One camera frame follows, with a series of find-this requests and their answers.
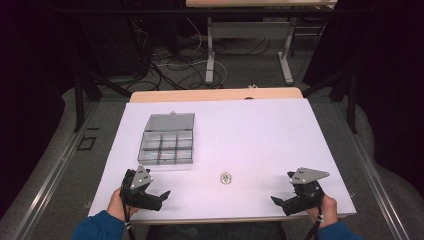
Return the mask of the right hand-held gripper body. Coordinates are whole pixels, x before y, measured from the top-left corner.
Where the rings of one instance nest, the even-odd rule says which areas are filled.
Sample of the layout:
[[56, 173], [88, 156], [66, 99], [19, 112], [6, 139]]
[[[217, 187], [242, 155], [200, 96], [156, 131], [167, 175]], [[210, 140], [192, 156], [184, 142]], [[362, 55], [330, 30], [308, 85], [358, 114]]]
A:
[[328, 177], [328, 172], [300, 167], [296, 171], [288, 172], [287, 175], [296, 194], [295, 197], [285, 200], [285, 206], [290, 205], [293, 208], [292, 214], [321, 205], [324, 191], [319, 180]]

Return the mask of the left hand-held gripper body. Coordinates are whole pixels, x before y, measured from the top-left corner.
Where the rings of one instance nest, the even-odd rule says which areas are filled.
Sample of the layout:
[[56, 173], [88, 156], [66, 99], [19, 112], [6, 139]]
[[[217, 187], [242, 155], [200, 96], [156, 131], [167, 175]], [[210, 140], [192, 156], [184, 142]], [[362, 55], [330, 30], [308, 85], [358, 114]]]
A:
[[163, 201], [160, 196], [148, 194], [147, 187], [153, 181], [149, 174], [150, 170], [139, 165], [136, 170], [128, 169], [121, 185], [121, 198], [125, 205], [155, 210], [158, 209], [158, 202]]

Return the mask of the person's right hand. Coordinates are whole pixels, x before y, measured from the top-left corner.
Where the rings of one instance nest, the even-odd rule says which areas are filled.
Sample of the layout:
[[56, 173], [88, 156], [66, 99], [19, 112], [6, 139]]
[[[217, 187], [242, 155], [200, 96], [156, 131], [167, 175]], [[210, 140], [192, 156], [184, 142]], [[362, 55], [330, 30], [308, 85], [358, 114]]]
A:
[[323, 216], [323, 220], [320, 222], [319, 229], [330, 226], [338, 221], [337, 215], [337, 201], [325, 195], [322, 199], [320, 208], [307, 209], [306, 212], [311, 218], [313, 223], [316, 222], [319, 215]]

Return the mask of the person's left hand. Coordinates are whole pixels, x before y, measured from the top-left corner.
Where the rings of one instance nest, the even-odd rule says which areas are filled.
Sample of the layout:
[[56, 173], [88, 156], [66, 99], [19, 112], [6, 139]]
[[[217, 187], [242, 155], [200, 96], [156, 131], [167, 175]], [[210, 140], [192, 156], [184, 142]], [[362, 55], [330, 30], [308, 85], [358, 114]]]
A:
[[121, 189], [117, 188], [111, 195], [108, 207], [106, 211], [113, 217], [127, 222], [135, 213], [139, 211], [139, 208], [134, 208], [128, 205], [124, 205], [120, 196]]

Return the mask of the clear plastic compartment box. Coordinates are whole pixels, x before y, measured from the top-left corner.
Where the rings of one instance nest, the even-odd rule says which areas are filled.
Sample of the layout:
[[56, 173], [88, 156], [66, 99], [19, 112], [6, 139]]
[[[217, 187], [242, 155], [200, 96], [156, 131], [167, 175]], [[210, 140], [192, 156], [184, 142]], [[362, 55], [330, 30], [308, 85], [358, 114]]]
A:
[[194, 119], [194, 113], [151, 114], [141, 139], [139, 163], [192, 164]]

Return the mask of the white table cover sheet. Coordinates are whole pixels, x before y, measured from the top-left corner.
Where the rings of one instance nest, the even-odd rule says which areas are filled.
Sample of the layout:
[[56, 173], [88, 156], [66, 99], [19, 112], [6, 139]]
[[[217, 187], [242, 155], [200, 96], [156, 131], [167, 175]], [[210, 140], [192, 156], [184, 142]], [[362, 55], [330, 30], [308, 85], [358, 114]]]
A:
[[[300, 167], [329, 173], [320, 184], [339, 214], [356, 209], [305, 99], [129, 103], [123, 113], [90, 212], [108, 205], [125, 172], [138, 165], [142, 133], [151, 114], [194, 113], [192, 164], [154, 165], [147, 191], [171, 191], [160, 211], [143, 210], [148, 224], [282, 220], [271, 196], [289, 199], [287, 173]], [[224, 185], [222, 173], [232, 182]]]

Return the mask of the black metal stand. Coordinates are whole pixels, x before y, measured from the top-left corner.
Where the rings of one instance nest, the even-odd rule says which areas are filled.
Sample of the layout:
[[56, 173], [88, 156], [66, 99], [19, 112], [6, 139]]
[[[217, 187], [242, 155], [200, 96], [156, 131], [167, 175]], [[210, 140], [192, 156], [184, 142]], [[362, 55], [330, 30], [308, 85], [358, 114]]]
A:
[[103, 75], [95, 73], [88, 68], [79, 66], [75, 67], [72, 72], [76, 110], [76, 124], [74, 128], [75, 132], [78, 132], [85, 122], [84, 96], [87, 96], [92, 101], [101, 100], [102, 93], [98, 88], [99, 85], [106, 86], [107, 88], [127, 98], [132, 95], [132, 93], [128, 90], [123, 89], [122, 87], [108, 80]]
[[353, 71], [340, 70], [324, 80], [319, 81], [315, 85], [308, 87], [302, 91], [304, 97], [308, 97], [315, 91], [323, 87], [333, 84], [333, 89], [330, 92], [329, 98], [331, 102], [341, 102], [344, 97], [347, 97], [346, 122], [351, 131], [356, 134], [356, 100], [357, 100], [357, 83], [358, 76]]

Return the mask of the light wooden table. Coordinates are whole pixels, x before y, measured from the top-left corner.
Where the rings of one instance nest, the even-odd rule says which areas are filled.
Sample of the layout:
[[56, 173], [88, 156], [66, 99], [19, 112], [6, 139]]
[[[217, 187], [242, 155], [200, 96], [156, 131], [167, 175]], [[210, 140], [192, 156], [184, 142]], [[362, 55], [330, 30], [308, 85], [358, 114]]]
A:
[[132, 94], [130, 103], [225, 101], [245, 99], [302, 98], [296, 87], [241, 88], [207, 90], [139, 91]]

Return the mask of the desk with white legs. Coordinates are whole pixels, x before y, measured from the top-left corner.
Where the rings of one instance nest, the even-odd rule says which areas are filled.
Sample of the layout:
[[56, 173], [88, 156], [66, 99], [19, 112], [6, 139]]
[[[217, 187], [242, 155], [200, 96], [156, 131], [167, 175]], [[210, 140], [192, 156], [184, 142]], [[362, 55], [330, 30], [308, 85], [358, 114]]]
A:
[[[333, 9], [338, 0], [186, 0], [186, 6], [199, 10], [317, 10], [319, 7]], [[296, 18], [288, 20], [265, 21], [260, 20], [217, 22], [207, 18], [207, 45], [208, 59], [206, 65], [205, 82], [211, 83], [214, 79], [215, 39], [282, 39], [284, 48], [278, 53], [284, 81], [287, 85], [294, 83], [288, 64], [288, 55], [294, 38]]]

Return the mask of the aluminium floor rail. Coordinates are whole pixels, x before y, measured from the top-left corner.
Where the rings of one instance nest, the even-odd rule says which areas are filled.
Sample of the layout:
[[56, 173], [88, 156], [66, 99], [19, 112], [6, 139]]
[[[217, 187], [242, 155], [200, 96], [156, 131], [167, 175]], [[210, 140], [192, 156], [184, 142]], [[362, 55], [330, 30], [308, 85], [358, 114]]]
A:
[[88, 216], [105, 164], [98, 119], [102, 103], [90, 103], [77, 132], [71, 121], [55, 134], [30, 178], [36, 191], [19, 215], [11, 240], [70, 240], [75, 226]]
[[347, 131], [347, 135], [351, 139], [356, 152], [359, 155], [359, 165], [361, 166], [362, 172], [367, 180], [367, 183], [371, 189], [374, 199], [382, 213], [386, 225], [388, 226], [394, 240], [410, 240], [410, 237], [401, 222], [398, 213], [396, 212], [394, 205], [385, 190], [381, 177], [371, 160], [371, 157], [366, 152], [362, 145], [357, 133], [354, 133], [347, 123], [346, 113], [342, 103], [333, 104], [335, 111], [337, 112], [338, 118], [342, 121], [342, 125]]

